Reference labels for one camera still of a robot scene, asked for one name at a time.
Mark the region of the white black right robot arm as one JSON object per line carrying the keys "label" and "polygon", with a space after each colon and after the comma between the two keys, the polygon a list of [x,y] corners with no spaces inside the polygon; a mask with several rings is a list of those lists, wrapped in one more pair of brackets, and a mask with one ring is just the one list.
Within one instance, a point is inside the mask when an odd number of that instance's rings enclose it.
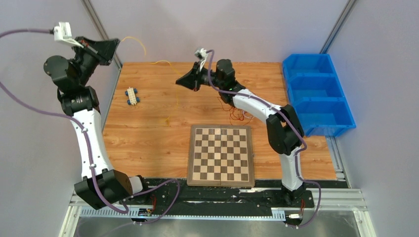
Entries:
{"label": "white black right robot arm", "polygon": [[301,176],[300,154],[306,150],[307,144],[293,106],[270,103],[241,85],[236,80],[235,69],[229,59],[219,60],[215,70],[195,62],[192,69],[175,83],[192,91],[198,91],[202,85],[210,86],[218,91],[224,103],[249,112],[263,122],[268,143],[280,158],[283,202],[288,206],[303,202],[306,187]]}

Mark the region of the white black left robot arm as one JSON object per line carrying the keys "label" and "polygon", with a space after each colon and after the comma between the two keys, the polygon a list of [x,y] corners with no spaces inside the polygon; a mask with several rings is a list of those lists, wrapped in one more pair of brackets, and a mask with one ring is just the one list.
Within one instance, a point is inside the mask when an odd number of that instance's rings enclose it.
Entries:
{"label": "white black left robot arm", "polygon": [[75,56],[67,59],[50,56],[44,72],[57,86],[57,98],[77,135],[82,158],[82,180],[74,185],[76,194],[98,210],[127,198],[146,204],[151,191],[140,176],[129,177],[117,171],[109,160],[101,128],[101,113],[96,91],[87,85],[98,66],[109,66],[120,44],[117,38],[94,41],[76,37]]}

